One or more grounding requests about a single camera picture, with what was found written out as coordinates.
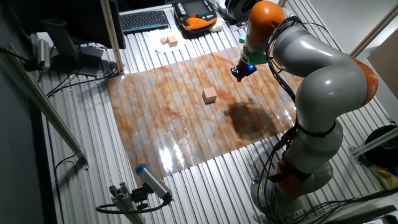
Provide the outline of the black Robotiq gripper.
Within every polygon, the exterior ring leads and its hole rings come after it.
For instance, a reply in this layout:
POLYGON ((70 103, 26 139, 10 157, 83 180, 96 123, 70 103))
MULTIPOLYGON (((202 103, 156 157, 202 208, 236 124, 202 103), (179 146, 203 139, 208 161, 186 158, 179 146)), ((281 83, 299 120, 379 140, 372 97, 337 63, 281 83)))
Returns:
POLYGON ((244 77, 256 72, 257 68, 253 64, 240 63, 237 67, 232 67, 230 70, 232 75, 237 78, 237 81, 241 82, 244 77))

